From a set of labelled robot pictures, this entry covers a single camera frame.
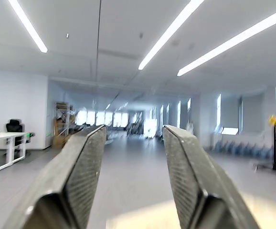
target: desk leg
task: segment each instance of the desk leg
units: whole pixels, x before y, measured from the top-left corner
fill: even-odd
[[[12,165],[14,160],[14,144],[15,144],[15,137],[10,138],[9,142],[9,149],[7,152],[7,164]]]
[[[25,150],[26,150],[25,143],[27,142],[27,136],[26,135],[22,136],[22,140],[23,140],[23,143],[21,145],[21,151],[22,151],[21,156],[24,159],[25,158]]]

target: fluorescent light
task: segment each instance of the fluorescent light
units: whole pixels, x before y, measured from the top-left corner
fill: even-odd
[[[188,5],[180,12],[177,18],[172,22],[168,29],[163,33],[161,38],[156,42],[151,51],[143,59],[138,69],[142,70],[149,61],[158,53],[162,46],[170,39],[170,37],[179,29],[179,27],[190,17],[190,15],[204,2],[205,0],[191,0]]]
[[[236,135],[239,132],[238,128],[227,128],[224,127],[221,134],[222,135]]]
[[[120,106],[118,110],[123,109],[124,107],[126,107],[128,105],[128,103],[125,103],[124,105]]]
[[[257,23],[256,25],[252,26],[251,28],[245,30],[244,32],[236,35],[235,37],[231,38],[230,40],[226,41],[225,43],[221,44],[220,46],[216,47],[215,49],[211,50],[209,53],[205,54],[204,56],[200,57],[199,59],[193,61],[192,63],[188,64],[184,68],[180,69],[178,72],[178,76],[182,76],[185,73],[191,71],[192,69],[202,65],[203,63],[211,60],[212,58],[220,55],[222,52],[236,46],[237,44],[247,40],[248,38],[262,32],[263,30],[273,26],[276,24],[276,13],[268,18],[264,19],[263,21]]]
[[[17,0],[8,0],[8,1],[13,7],[14,11],[16,12],[21,22],[23,23],[24,27],[26,28],[26,30],[28,31],[28,33],[30,34],[30,36],[32,37],[36,45],[38,46],[38,48],[41,50],[41,52],[44,52],[44,53],[48,52],[47,47],[41,40],[40,36],[36,32],[35,28],[33,27],[32,23],[29,21],[27,15],[24,13],[22,7],[17,2]]]

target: tripod stand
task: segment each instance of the tripod stand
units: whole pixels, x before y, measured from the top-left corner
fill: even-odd
[[[276,121],[274,123],[273,128],[273,134],[274,134],[274,154],[273,154],[273,161],[272,162],[266,162],[266,163],[260,163],[255,165],[255,171],[258,169],[271,169],[273,171],[276,171]]]

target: white desk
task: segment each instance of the white desk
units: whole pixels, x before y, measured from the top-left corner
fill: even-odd
[[[1,132],[0,133],[0,140],[2,139],[10,139],[9,147],[7,149],[7,156],[6,156],[6,164],[0,166],[0,170],[13,165],[16,161],[23,160],[25,158],[25,143],[26,143],[26,134],[27,133],[16,133],[16,132]],[[15,137],[22,136],[22,143],[21,143],[21,155],[19,158],[14,160],[14,149],[15,149]]]

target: gray floor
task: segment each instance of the gray floor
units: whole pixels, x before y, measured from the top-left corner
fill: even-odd
[[[0,171],[0,228],[39,170],[57,153],[52,149],[33,151],[24,161]],[[255,173],[249,159],[211,155],[242,191],[276,201],[276,175]],[[105,147],[88,228],[104,229],[108,218],[172,198],[163,144],[115,139]]]

